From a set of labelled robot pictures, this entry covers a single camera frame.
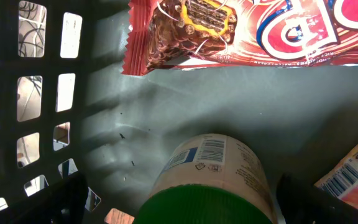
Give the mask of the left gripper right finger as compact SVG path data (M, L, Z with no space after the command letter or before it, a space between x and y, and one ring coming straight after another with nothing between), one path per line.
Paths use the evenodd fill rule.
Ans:
M281 176L276 197L287 223L358 224L358 209L289 174Z

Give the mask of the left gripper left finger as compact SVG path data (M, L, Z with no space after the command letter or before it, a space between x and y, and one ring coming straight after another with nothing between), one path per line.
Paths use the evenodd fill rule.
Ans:
M81 223L88 197L83 174L75 172L0 211L0 223Z

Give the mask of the red Top chocolate bar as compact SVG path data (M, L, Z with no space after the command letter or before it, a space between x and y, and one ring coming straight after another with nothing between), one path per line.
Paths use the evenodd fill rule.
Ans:
M358 65L358 0L131 1L122 72Z

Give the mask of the green lid jar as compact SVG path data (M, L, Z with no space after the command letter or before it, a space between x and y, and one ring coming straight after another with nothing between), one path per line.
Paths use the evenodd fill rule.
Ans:
M259 158L222 134L196 136L173 152L135 223L276 223Z

